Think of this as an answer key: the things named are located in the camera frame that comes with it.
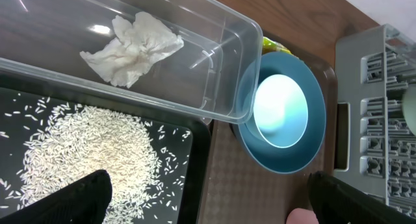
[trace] plastic bin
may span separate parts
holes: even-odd
[[[134,21],[140,11],[185,46],[130,89],[113,87],[79,52],[102,50],[115,37],[111,20]],[[256,22],[215,0],[0,0],[0,12],[0,57],[18,62],[3,59],[4,69],[203,118],[242,123],[251,115],[251,105],[235,108],[236,93],[245,74],[252,103],[263,35]]]

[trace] crumpled tissue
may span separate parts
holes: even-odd
[[[112,26],[117,37],[102,51],[94,54],[82,51],[80,55],[113,86],[130,88],[154,63],[183,47],[181,36],[146,12],[137,13],[133,24],[116,16]]]

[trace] gray dish rack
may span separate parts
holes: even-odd
[[[348,104],[348,149],[334,176],[416,218],[416,137],[402,96],[416,84],[416,44],[390,25],[337,42],[338,103]]]

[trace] baking tray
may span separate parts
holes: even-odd
[[[159,199],[155,199],[156,205],[144,209],[144,219],[134,219],[134,223],[195,223],[198,217],[200,201],[202,197],[202,186],[207,167],[207,155],[210,146],[210,133],[207,127],[200,121],[184,118],[175,114],[169,114],[157,109],[144,106],[133,106],[129,100],[117,98],[113,95],[106,97],[102,93],[95,95],[93,90],[80,90],[70,84],[62,84],[54,81],[43,81],[35,79],[28,75],[22,75],[7,71],[10,64],[0,64],[0,129],[6,129],[10,138],[0,138],[0,177],[6,179],[12,185],[11,189],[4,191],[0,189],[0,203],[11,190],[18,190],[23,183],[20,181],[16,172],[23,169],[23,155],[27,147],[23,145],[29,136],[36,132],[37,129],[44,129],[47,117],[51,114],[52,108],[69,101],[70,106],[75,103],[82,105],[97,106],[107,108],[138,116],[142,121],[152,122],[149,130],[149,136],[153,138],[151,143],[156,150],[159,159],[165,164],[165,158],[170,156],[168,153],[162,153],[161,149],[167,147],[169,152],[177,157],[178,168],[173,173],[164,174],[161,169],[159,179],[164,182],[163,204]],[[37,107],[36,102],[44,98],[51,97],[50,102],[46,104],[47,108],[40,114],[33,114]],[[25,106],[32,106],[25,111]],[[12,117],[5,116],[3,113],[13,113],[20,111],[21,114],[14,114]],[[25,118],[25,114],[33,114],[38,121]],[[40,126],[40,120],[44,120],[43,126]],[[166,132],[162,140],[158,140],[158,130],[164,125],[163,130]],[[183,138],[182,134],[190,131],[188,138]],[[185,184],[178,186],[174,184],[176,179],[182,180]],[[167,197],[167,193],[175,193],[175,196]],[[150,194],[158,193],[156,188],[150,190]],[[171,205],[166,206],[166,202],[171,200]],[[9,199],[8,209],[0,210],[0,218],[16,210],[18,199]],[[177,211],[172,209],[172,205],[177,205]]]
[[[311,208],[306,188],[309,174],[322,170],[332,174],[337,114],[335,73],[322,59],[270,33],[263,33],[290,49],[316,76],[326,104],[324,143],[306,168],[291,175],[278,175],[249,156],[227,123],[216,121],[199,224],[283,224],[294,208]]]

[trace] brown placemat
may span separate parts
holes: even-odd
[[[271,39],[282,42],[280,38]],[[216,121],[199,224],[283,224],[294,208],[310,208],[306,189],[309,174],[319,170],[332,173],[337,111],[335,73],[323,60],[291,44],[283,44],[311,68],[319,81],[327,113],[324,143],[305,169],[292,175],[278,175],[251,158],[228,123]]]

